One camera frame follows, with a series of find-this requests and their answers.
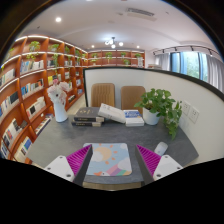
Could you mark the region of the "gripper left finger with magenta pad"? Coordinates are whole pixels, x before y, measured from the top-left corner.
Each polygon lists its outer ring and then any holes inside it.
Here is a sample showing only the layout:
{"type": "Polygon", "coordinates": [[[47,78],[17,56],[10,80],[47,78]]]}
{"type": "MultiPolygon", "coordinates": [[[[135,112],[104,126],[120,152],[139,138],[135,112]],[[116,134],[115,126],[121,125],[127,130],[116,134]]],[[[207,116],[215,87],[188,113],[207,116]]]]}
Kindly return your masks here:
{"type": "Polygon", "coordinates": [[[92,145],[89,144],[69,156],[58,156],[45,167],[45,170],[81,186],[86,176],[92,154],[92,145]]]}

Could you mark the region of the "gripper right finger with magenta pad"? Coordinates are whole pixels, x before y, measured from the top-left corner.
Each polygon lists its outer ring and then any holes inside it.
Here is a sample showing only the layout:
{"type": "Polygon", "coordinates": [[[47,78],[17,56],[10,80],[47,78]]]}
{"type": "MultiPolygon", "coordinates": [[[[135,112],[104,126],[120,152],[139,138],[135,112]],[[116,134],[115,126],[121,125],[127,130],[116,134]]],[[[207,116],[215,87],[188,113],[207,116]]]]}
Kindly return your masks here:
{"type": "Polygon", "coordinates": [[[135,155],[145,185],[182,169],[182,166],[169,155],[160,156],[140,145],[136,146],[135,155]]]}

